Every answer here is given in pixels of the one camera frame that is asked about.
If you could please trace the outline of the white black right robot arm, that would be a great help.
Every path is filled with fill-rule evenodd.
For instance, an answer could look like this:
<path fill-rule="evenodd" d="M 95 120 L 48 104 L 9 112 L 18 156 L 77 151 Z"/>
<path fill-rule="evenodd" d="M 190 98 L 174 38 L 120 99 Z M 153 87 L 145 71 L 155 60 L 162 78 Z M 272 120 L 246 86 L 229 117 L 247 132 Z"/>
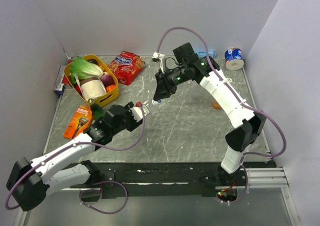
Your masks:
<path fill-rule="evenodd" d="M 233 126 L 225 136 L 228 147 L 218 173 L 219 181 L 228 186 L 236 180 L 235 172 L 241 165 L 246 148 L 261 134 L 266 117 L 248 109 L 246 101 L 235 92 L 211 56 L 200 58 L 189 42 L 174 49 L 173 53 L 177 60 L 175 68 L 165 66 L 165 55 L 159 52 L 152 55 L 152 60 L 160 63 L 155 74 L 153 101 L 158 103 L 170 98 L 178 85 L 188 81 L 195 81 L 216 100 Z"/>

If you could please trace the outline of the purple toy onion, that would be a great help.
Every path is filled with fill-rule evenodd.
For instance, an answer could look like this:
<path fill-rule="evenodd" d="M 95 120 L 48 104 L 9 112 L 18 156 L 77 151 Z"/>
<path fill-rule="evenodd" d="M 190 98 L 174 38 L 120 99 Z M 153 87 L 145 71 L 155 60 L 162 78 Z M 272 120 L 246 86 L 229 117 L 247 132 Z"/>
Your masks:
<path fill-rule="evenodd" d="M 105 73 L 100 80 L 105 87 L 115 84 L 114 78 L 108 73 Z"/>

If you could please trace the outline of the blue wrapped toilet roll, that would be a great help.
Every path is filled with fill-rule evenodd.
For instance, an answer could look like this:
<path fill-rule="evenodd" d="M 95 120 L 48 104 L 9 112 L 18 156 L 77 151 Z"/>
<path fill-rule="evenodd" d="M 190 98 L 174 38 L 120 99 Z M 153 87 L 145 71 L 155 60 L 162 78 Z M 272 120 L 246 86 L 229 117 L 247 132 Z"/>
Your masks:
<path fill-rule="evenodd" d="M 242 50 L 240 48 L 231 47 L 224 53 L 225 66 L 230 71 L 236 71 L 244 66 Z"/>

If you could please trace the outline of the aluminium frame rail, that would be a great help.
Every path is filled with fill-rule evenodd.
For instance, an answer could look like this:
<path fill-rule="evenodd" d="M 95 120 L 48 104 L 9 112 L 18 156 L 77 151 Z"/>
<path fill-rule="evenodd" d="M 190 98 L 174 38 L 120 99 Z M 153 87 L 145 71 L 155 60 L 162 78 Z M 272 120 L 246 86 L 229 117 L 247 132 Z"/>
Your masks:
<path fill-rule="evenodd" d="M 98 188 L 102 184 L 123 183 L 125 185 L 191 185 L 192 182 L 200 182 L 206 186 L 217 187 L 222 189 L 224 186 L 231 187 L 253 187 L 253 188 L 283 188 L 288 186 L 285 173 L 279 168 L 248 168 L 241 169 L 230 182 L 219 182 L 213 176 L 187 176 L 186 173 L 195 173 L 194 168 L 188 168 L 186 171 L 178 172 L 176 169 L 172 174 L 165 170 L 160 170 L 162 178 L 156 175 L 156 171 L 137 169 L 133 171 L 137 176 L 155 176 L 155 179 L 137 180 L 129 179 L 128 176 L 123 179 L 120 174 L 116 173 L 116 177 L 107 177 L 106 173 L 98 169 L 89 169 L 87 166 L 77 164 L 74 167 L 60 170 L 53 176 L 45 179 L 43 176 L 41 180 L 44 184 L 45 193 L 47 195 L 53 194 L 66 188 Z"/>

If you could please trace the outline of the blue tissue pack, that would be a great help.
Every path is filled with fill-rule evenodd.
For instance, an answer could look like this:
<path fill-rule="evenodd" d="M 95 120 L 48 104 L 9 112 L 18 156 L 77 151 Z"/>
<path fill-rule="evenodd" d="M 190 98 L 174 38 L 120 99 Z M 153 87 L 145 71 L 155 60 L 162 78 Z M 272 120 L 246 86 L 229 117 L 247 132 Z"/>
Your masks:
<path fill-rule="evenodd" d="M 205 51 L 196 51 L 195 53 L 199 58 L 206 58 L 207 55 L 213 59 L 216 57 L 216 53 L 214 51 L 208 51 L 208 53 L 206 53 Z"/>

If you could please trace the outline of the orange razor package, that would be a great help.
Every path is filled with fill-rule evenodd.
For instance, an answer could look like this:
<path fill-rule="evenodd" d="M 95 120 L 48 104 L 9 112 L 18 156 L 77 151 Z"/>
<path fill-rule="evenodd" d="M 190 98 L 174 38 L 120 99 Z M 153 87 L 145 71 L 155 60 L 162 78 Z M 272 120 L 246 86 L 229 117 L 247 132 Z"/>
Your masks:
<path fill-rule="evenodd" d="M 91 109 L 86 105 L 80 105 L 76 109 L 62 136 L 65 139 L 74 139 L 91 124 L 92 120 Z"/>

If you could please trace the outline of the purple white box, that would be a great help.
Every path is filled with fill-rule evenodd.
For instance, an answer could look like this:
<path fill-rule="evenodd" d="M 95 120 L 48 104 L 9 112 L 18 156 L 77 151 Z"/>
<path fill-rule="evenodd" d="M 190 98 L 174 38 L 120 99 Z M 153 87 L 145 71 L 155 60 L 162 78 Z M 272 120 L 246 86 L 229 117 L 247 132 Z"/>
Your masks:
<path fill-rule="evenodd" d="M 62 95 L 64 93 L 64 84 L 63 84 L 63 79 L 64 79 L 64 69 L 65 69 L 65 65 L 61 65 L 56 77 L 56 81 L 53 87 L 53 91 L 55 94 L 57 95 Z"/>

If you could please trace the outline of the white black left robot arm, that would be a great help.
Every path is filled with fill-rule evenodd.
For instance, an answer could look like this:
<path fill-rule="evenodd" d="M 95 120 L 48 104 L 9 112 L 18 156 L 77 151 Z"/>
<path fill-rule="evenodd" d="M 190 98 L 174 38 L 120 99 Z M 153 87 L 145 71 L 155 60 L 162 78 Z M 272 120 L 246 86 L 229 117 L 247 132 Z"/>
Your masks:
<path fill-rule="evenodd" d="M 129 102 L 125 106 L 114 104 L 107 110 L 94 106 L 94 122 L 74 139 L 43 156 L 30 161 L 23 157 L 14 163 L 6 183 L 8 196 L 15 199 L 18 208 L 27 212 L 64 188 L 83 184 L 95 186 L 99 170 L 93 163 L 84 161 L 74 167 L 69 165 L 99 149 L 119 151 L 108 143 L 123 130 L 132 132 L 144 126 L 149 113 L 141 102 Z"/>

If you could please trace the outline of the orange juice plastic bottle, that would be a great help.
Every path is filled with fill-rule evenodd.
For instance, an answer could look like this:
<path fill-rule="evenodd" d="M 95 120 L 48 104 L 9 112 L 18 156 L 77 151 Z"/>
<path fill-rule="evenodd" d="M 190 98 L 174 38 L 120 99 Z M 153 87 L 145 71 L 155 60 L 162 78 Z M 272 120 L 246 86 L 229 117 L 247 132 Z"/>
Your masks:
<path fill-rule="evenodd" d="M 212 101 L 212 107 L 215 109 L 215 110 L 219 110 L 221 109 L 221 105 L 219 104 L 218 100 L 216 99 L 215 96 L 217 95 L 222 95 L 222 97 L 225 99 L 226 97 L 228 97 L 231 93 L 230 93 L 230 90 L 227 92 L 227 90 L 222 87 L 224 85 L 224 83 L 230 83 L 232 82 L 232 80 L 230 78 L 225 78 L 222 80 L 221 83 L 218 83 L 216 86 L 215 86 L 215 90 L 212 94 L 213 96 L 213 101 Z"/>

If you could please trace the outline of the orange toy fruit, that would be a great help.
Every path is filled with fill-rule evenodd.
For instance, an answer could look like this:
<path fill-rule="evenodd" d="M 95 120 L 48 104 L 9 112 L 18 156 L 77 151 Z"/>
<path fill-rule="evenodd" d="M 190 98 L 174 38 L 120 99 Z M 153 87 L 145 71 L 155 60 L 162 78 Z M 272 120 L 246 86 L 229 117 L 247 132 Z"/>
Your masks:
<path fill-rule="evenodd" d="M 109 93 L 111 92 L 117 85 L 116 84 L 111 84 L 109 86 L 107 86 L 105 89 L 106 91 Z"/>

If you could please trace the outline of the red snack bag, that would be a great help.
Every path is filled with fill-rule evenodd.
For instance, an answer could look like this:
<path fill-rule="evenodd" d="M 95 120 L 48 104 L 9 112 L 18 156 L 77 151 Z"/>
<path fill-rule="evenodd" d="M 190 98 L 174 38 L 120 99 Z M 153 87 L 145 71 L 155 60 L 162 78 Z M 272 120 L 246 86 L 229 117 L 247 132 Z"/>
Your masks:
<path fill-rule="evenodd" d="M 122 51 L 117 55 L 107 67 L 117 78 L 118 82 L 124 85 L 130 85 L 132 81 L 145 67 L 145 62 L 139 55 L 132 52 Z"/>

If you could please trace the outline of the green glass bottle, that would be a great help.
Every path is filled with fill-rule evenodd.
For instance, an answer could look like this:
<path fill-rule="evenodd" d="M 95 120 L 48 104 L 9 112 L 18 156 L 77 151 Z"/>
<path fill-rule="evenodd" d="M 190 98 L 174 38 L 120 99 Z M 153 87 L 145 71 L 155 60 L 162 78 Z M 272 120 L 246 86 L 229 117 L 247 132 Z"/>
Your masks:
<path fill-rule="evenodd" d="M 90 105 L 90 110 L 91 110 L 92 118 L 94 121 L 97 121 L 100 118 L 104 117 L 105 115 L 104 109 L 101 106 L 99 106 L 93 98 L 90 98 L 88 100 L 88 103 Z"/>

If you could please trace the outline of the green toy cabbage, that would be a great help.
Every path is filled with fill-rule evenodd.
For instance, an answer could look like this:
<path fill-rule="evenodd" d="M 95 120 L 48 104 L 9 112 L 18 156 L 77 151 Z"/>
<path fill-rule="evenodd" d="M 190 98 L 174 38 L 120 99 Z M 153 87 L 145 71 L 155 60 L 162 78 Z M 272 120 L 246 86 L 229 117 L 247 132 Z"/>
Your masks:
<path fill-rule="evenodd" d="M 89 79 L 91 77 L 101 78 L 104 74 L 103 70 L 96 64 L 91 63 L 82 57 L 75 58 L 69 65 L 70 81 L 73 85 L 77 83 L 76 75 L 79 81 Z"/>

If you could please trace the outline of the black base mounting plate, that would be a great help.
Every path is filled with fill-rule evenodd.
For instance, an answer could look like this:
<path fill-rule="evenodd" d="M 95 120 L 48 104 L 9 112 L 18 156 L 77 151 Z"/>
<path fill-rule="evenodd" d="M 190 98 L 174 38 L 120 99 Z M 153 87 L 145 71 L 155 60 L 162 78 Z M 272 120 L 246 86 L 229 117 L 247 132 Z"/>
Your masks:
<path fill-rule="evenodd" d="M 115 182 L 127 189 L 129 197 L 215 197 L 218 187 L 227 188 L 232 183 L 238 187 L 245 185 L 243 171 L 238 171 L 228 182 L 219 181 L 219 165 L 218 162 L 96 163 L 99 175 L 94 182 L 104 183 L 101 186 L 103 199 L 125 195 Z"/>

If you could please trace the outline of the yellow plastic basket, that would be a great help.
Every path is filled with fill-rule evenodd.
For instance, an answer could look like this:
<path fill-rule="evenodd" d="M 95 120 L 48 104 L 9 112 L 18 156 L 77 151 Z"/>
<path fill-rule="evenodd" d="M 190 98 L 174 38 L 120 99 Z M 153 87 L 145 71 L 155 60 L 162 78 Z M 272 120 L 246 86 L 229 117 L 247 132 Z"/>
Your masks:
<path fill-rule="evenodd" d="M 109 104 L 110 102 L 112 102 L 113 100 L 115 100 L 118 96 L 119 96 L 119 87 L 118 87 L 118 80 L 116 78 L 116 76 L 112 73 L 112 71 L 108 68 L 108 66 L 96 55 L 94 54 L 89 54 L 89 55 L 85 55 L 85 56 L 78 56 L 78 57 L 81 57 L 83 59 L 85 59 L 86 61 L 90 62 L 90 63 L 93 63 L 93 64 L 96 64 L 98 65 L 102 71 L 103 71 L 103 75 L 104 74 L 110 74 L 113 79 L 114 79 L 114 82 L 115 82 L 115 85 L 116 87 L 110 91 L 110 92 L 107 92 L 106 91 L 106 94 L 101 96 L 101 97 L 98 97 L 98 98 L 95 98 L 94 101 L 101 107 L 104 107 L 106 106 L 107 104 Z M 85 100 L 83 97 L 82 97 L 82 92 L 81 92 L 81 89 L 80 89 L 80 81 L 78 79 L 78 76 L 75 75 L 76 77 L 76 84 L 72 84 L 71 83 L 71 80 L 70 80 L 70 70 L 69 70 L 69 67 L 70 67 L 70 63 L 75 59 L 71 59 L 69 61 L 69 63 L 67 64 L 67 66 L 64 68 L 64 75 L 67 79 L 67 82 L 68 84 L 71 86 L 71 88 L 73 90 L 76 91 L 77 95 L 80 96 L 80 98 L 82 100 L 84 100 L 85 102 L 88 102 L 88 100 Z"/>

